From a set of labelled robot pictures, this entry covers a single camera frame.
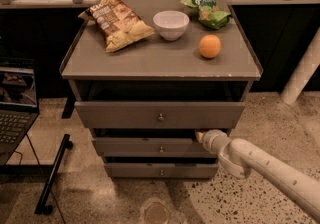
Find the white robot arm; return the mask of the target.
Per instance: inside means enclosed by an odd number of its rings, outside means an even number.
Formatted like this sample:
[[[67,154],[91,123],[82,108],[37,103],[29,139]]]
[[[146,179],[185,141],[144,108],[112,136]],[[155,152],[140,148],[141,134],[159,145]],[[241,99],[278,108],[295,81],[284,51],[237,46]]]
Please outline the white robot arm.
[[[220,165],[232,176],[245,179],[254,170],[320,222],[320,183],[268,154],[251,142],[231,139],[221,130],[196,130],[203,148],[217,156]]]

